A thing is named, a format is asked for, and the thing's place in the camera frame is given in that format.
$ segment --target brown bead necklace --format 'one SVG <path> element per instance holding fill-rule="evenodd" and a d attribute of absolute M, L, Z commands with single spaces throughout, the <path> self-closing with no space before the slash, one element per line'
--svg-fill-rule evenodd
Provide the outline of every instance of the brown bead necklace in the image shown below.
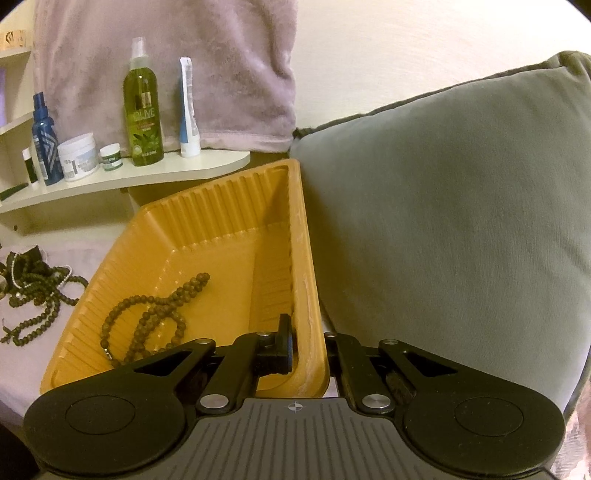
<path fill-rule="evenodd" d="M 194 299 L 197 296 L 197 293 L 201 292 L 203 287 L 207 285 L 209 278 L 208 273 L 200 273 L 195 278 L 186 282 L 182 287 L 177 288 L 177 290 L 167 298 L 134 295 L 120 301 L 107 316 L 100 332 L 100 347 L 105 351 L 107 358 L 111 361 L 111 365 L 113 365 L 113 367 L 118 367 L 120 365 L 134 362 L 137 356 L 146 358 L 152 355 L 151 352 L 146 350 L 145 341 L 150 333 L 152 333 L 166 318 L 171 318 L 176 322 L 177 330 L 174 332 L 174 336 L 172 340 L 170 340 L 170 343 L 167 344 L 165 348 L 161 348 L 159 352 L 165 352 L 166 350 L 170 350 L 171 348 L 180 345 L 183 342 L 187 323 L 177 309 Z M 113 354 L 109 350 L 111 329 L 117 318 L 119 318 L 125 310 L 137 304 L 149 304 L 152 306 L 147 312 L 143 313 L 142 318 L 140 318 L 138 322 L 138 326 L 135 328 L 134 338 L 129 344 L 129 350 L 123 361 L 119 361 L 113 357 Z"/>

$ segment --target gray pillow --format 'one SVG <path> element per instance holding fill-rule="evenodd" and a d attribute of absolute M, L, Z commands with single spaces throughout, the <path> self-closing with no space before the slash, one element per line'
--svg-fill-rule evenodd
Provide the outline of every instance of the gray pillow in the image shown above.
<path fill-rule="evenodd" d="M 320 297 L 564 409 L 591 343 L 591 57 L 297 131 Z"/>

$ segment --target bottle label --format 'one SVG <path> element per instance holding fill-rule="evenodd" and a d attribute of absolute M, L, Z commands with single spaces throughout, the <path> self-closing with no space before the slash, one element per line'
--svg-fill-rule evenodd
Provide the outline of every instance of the bottle label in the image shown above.
<path fill-rule="evenodd" d="M 49 176 L 47 175 L 47 169 L 45 167 L 45 162 L 43 161 L 43 150 L 41 149 L 41 145 L 39 144 L 39 137 L 34 135 L 33 141 L 35 142 L 35 150 L 37 150 L 37 158 L 39 158 L 39 168 L 41 169 L 41 175 L 43 176 L 43 180 L 49 180 Z"/>
<path fill-rule="evenodd" d="M 145 163 L 147 157 L 156 155 L 161 149 L 160 122 L 158 111 L 152 104 L 151 92 L 144 92 L 139 97 L 141 109 L 128 117 L 129 144 L 135 163 Z"/>

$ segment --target olive oil bottle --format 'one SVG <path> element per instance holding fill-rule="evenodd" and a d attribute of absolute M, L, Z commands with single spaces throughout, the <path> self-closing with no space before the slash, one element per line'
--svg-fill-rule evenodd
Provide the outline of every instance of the olive oil bottle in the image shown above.
<path fill-rule="evenodd" d="M 129 149 L 136 167 L 151 165 L 164 158 L 158 83 L 150 70 L 145 43 L 145 37 L 134 38 L 129 73 L 123 83 Z"/>

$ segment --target toothpaste tube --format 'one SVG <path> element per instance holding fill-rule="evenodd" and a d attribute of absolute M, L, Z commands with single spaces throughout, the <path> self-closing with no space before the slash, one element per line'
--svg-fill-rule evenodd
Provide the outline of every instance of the toothpaste tube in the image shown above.
<path fill-rule="evenodd" d="M 193 107 L 193 62 L 188 57 L 181 61 L 181 95 L 183 100 L 183 118 L 181 121 L 181 156 L 183 158 L 196 157 L 201 153 L 201 139 L 195 108 Z"/>

